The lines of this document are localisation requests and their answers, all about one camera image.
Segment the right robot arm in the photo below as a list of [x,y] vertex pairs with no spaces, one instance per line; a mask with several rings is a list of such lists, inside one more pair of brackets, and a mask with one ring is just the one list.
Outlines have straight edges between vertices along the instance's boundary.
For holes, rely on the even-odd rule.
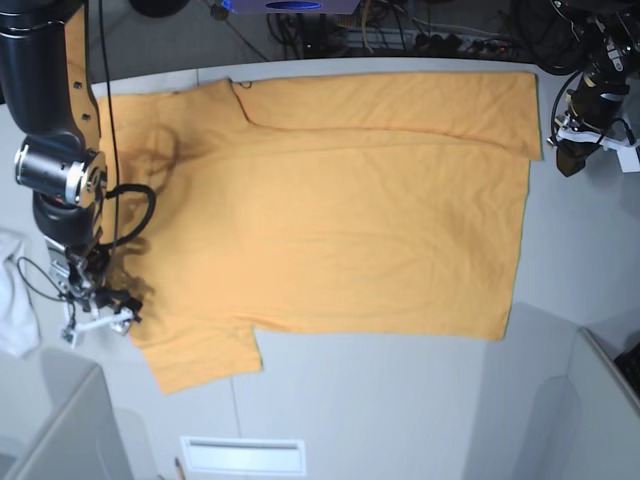
[[[33,192],[33,214],[51,254],[61,299],[112,322],[139,321],[140,300],[107,283],[116,247],[150,221],[154,191],[141,184],[108,186],[100,149],[99,108],[88,73],[85,1],[4,1],[1,4],[1,89],[26,137],[15,156],[15,179]],[[103,239],[107,200],[124,193],[147,198],[141,223],[128,235]]]

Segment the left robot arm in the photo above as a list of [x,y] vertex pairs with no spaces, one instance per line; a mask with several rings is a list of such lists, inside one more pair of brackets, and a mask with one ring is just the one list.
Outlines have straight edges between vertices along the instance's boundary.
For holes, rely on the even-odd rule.
[[639,171],[639,134],[623,104],[639,74],[637,1],[512,1],[510,20],[543,71],[566,80],[550,114],[548,143],[566,177],[599,150]]

